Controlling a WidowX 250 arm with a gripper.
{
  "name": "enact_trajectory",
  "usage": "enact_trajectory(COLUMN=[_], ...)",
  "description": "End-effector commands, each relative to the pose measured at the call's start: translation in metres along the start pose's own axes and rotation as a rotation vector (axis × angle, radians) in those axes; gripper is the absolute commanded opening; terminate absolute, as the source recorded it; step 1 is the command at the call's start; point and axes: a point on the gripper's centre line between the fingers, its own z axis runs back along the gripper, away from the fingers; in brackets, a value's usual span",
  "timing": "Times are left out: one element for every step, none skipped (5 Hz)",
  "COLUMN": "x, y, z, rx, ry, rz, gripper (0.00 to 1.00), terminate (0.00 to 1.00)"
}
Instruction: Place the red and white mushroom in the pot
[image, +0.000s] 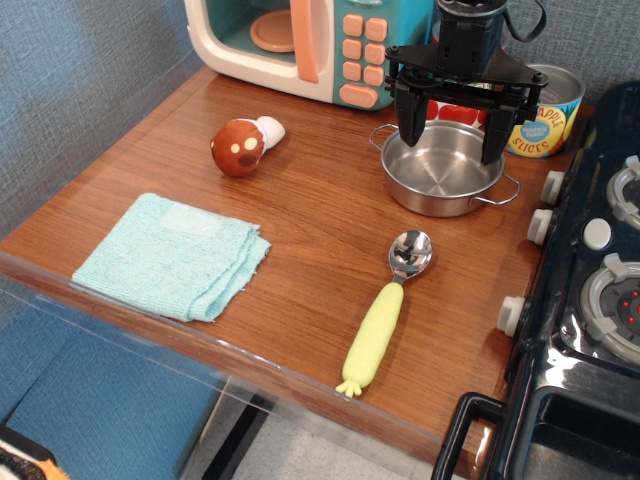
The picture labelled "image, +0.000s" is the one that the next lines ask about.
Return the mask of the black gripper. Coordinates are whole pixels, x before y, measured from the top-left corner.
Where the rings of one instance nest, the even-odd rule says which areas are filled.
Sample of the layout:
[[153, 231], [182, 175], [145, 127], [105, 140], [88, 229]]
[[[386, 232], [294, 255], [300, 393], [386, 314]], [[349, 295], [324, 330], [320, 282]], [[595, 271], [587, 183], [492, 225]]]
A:
[[547, 23], [546, 3], [530, 33], [521, 34], [505, 1], [438, 1], [439, 37], [435, 43], [393, 45], [386, 50], [387, 89], [393, 100], [400, 138], [409, 147], [419, 141], [428, 102], [437, 100], [489, 112], [482, 145], [483, 165], [496, 163], [515, 121], [536, 115], [544, 74], [512, 59], [501, 39], [535, 40]]

